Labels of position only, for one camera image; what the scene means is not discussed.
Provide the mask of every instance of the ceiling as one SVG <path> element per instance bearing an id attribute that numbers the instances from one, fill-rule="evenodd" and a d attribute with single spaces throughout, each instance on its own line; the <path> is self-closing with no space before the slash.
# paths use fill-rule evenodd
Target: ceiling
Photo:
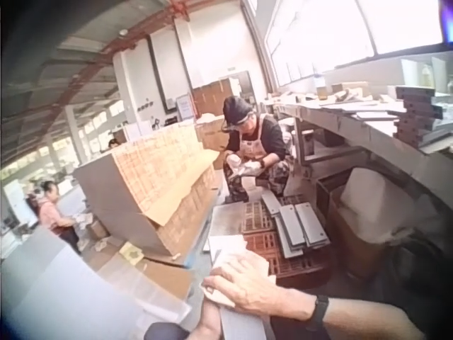
<path id="1" fill-rule="evenodd" d="M 15 27 L 7 27 L 10 29 L 4 44 L 2 36 L 2 166 L 43 146 L 47 133 L 54 140 L 68 137 L 65 106 L 74 107 L 82 126 L 118 101 L 112 64 L 116 52 L 133 47 L 146 34 L 173 25 L 174 18 L 190 20 L 191 11 L 224 2 L 40 1 L 47 4 L 45 14 L 42 5 L 41 15 L 34 11 L 35 16 L 21 16 L 22 21 L 17 20 Z M 30 2 L 29 6 L 40 1 Z M 49 11 L 55 12 L 52 19 Z M 28 34 L 22 29 L 24 25 Z M 121 36 L 124 29 L 127 34 Z"/>

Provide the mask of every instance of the pink shirt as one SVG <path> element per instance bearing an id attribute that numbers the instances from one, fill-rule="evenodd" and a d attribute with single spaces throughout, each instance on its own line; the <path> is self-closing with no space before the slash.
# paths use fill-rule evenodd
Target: pink shirt
<path id="1" fill-rule="evenodd" d="M 60 228 L 58 228 L 57 222 L 62 218 L 62 214 L 59 213 L 57 206 L 46 198 L 39 201 L 39 206 L 40 211 L 38 217 L 40 224 L 43 227 L 48 227 L 55 234 L 59 234 Z"/>

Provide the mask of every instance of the watch strap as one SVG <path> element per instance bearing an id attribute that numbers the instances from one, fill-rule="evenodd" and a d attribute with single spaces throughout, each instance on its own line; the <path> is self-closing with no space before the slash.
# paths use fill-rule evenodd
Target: watch strap
<path id="1" fill-rule="evenodd" d="M 324 315 L 326 315 L 328 307 L 328 297 L 318 295 L 314 305 L 313 315 L 308 321 L 307 329 L 309 331 L 317 331 L 323 326 Z"/>

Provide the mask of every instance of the worker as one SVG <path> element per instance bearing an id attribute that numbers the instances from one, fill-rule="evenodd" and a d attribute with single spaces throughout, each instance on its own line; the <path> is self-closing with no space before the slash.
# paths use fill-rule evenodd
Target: worker
<path id="1" fill-rule="evenodd" d="M 242 176 L 267 180 L 270 190 L 283 195 L 289 164 L 286 146 L 277 121 L 268 114 L 257 114 L 245 100 L 236 96 L 225 99 L 223 107 L 229 141 L 225 151 L 224 175 L 230 196 L 226 202 L 247 202 L 248 194 L 235 171 L 242 165 Z"/>
<path id="2" fill-rule="evenodd" d="M 38 201 L 40 224 L 43 227 L 49 227 L 52 232 L 68 243 L 78 255 L 81 255 L 77 246 L 79 237 L 74 229 L 76 220 L 63 217 L 58 211 L 59 191 L 57 184 L 54 181 L 45 181 L 41 184 L 41 187 L 44 190 L 44 197 Z"/>
<path id="3" fill-rule="evenodd" d="M 314 331 L 321 327 L 337 329 L 350 339 L 438 339 L 426 337 L 403 310 L 392 305 L 316 297 L 278 287 L 251 265 L 255 261 L 250 261 L 250 256 L 257 255 L 251 251 L 237 254 L 230 262 L 212 269 L 203 285 L 223 293 L 241 312 L 299 320 Z M 218 340 L 221 335 L 219 308 L 205 299 L 200 321 L 190 334 L 178 325 L 157 323 L 150 326 L 144 339 Z"/>
<path id="4" fill-rule="evenodd" d="M 111 140 L 108 141 L 108 148 L 113 149 L 115 147 L 119 147 L 121 145 L 120 142 L 116 138 L 112 138 Z"/>

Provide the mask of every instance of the workbench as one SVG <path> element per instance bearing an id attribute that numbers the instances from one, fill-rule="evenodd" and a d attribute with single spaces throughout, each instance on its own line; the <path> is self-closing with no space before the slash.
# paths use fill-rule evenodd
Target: workbench
<path id="1" fill-rule="evenodd" d="M 344 137 L 351 146 L 330 155 L 305 157 L 302 138 L 296 140 L 298 162 L 304 166 L 313 162 L 344 156 L 365 149 L 388 161 L 426 187 L 450 209 L 453 209 L 453 155 L 437 152 L 433 146 L 415 149 L 393 138 L 396 131 L 393 120 L 365 121 L 353 115 L 352 106 L 320 106 L 318 102 L 276 103 L 274 109 L 295 119 L 296 136 L 302 136 L 304 124 L 323 128 Z M 394 104 L 384 104 L 382 111 L 395 109 Z M 453 143 L 453 140 L 442 141 Z"/>

